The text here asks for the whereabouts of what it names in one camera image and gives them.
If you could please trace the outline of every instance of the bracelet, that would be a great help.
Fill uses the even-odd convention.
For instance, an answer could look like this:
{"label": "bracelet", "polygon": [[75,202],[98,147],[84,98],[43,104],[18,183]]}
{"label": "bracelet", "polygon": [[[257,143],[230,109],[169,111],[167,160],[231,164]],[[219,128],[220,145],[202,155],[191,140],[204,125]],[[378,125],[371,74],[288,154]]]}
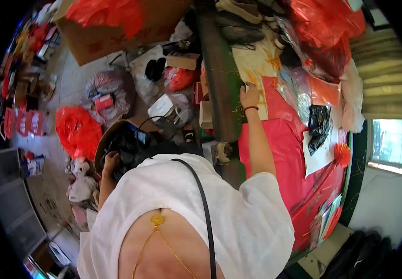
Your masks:
{"label": "bracelet", "polygon": [[244,108],[243,113],[246,113],[246,110],[247,110],[247,109],[256,109],[256,110],[258,110],[258,107],[256,107],[256,106],[250,106],[250,107]]}

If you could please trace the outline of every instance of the black sandal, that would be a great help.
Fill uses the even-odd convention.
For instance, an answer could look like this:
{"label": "black sandal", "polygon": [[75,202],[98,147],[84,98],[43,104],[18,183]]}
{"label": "black sandal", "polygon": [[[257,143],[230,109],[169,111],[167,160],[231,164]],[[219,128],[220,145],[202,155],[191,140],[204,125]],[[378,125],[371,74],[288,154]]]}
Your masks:
{"label": "black sandal", "polygon": [[194,130],[182,130],[182,136],[184,137],[184,141],[195,142],[195,131]]}

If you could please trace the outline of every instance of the wall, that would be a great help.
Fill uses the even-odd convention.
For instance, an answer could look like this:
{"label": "wall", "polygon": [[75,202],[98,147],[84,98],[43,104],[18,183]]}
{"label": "wall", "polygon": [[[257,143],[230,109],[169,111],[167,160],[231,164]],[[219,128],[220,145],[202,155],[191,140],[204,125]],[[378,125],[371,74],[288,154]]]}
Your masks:
{"label": "wall", "polygon": [[349,227],[375,229],[396,248],[402,240],[402,175],[368,166]]}

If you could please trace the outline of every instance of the gold chain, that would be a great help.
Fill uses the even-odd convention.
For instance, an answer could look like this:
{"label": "gold chain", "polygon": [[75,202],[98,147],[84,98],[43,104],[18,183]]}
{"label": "gold chain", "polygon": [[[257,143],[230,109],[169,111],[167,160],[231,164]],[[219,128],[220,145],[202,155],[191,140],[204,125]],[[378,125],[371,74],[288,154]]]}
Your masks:
{"label": "gold chain", "polygon": [[133,275],[131,275],[131,279],[134,278],[134,274],[136,273],[137,264],[139,263],[139,259],[141,258],[142,251],[144,250],[145,244],[147,243],[147,241],[150,239],[151,235],[154,232],[157,232],[159,234],[161,239],[164,241],[165,245],[167,245],[167,247],[170,249],[170,251],[173,253],[173,255],[175,255],[176,259],[178,259],[178,261],[181,263],[181,265],[184,266],[185,270],[188,271],[188,273],[190,273],[190,275],[193,277],[193,279],[196,279],[196,277],[193,275],[193,273],[190,270],[188,270],[187,266],[185,266],[185,264],[182,262],[182,260],[176,255],[176,253],[173,251],[173,249],[170,247],[170,245],[162,237],[162,235],[161,235],[161,233],[159,231],[158,225],[160,225],[160,224],[162,224],[164,222],[164,216],[162,216],[162,215],[154,215],[151,218],[151,222],[152,222],[152,224],[154,224],[154,228],[150,232],[150,234],[148,235],[147,240],[145,241],[144,245],[142,245],[141,251],[139,252],[139,256],[137,257],[137,260],[136,260],[136,264],[134,265]]}

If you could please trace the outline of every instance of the red tablecloth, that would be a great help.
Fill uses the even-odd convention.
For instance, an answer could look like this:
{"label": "red tablecloth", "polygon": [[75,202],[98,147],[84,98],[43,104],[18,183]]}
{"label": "red tablecloth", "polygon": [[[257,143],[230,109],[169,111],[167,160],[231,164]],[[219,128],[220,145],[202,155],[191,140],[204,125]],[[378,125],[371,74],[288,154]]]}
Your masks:
{"label": "red tablecloth", "polygon": [[[304,178],[305,162],[303,155],[303,131],[307,127],[298,118],[297,112],[286,103],[273,84],[276,78],[263,77],[269,120],[262,121],[263,128],[271,146],[277,170],[280,193],[295,229],[293,250],[309,247],[309,228],[319,207],[335,190],[340,193],[344,169],[336,167],[328,179],[322,183],[330,165]],[[339,131],[338,142],[346,142],[346,132]],[[248,125],[243,124],[238,139],[240,160],[250,176],[248,152]]]}

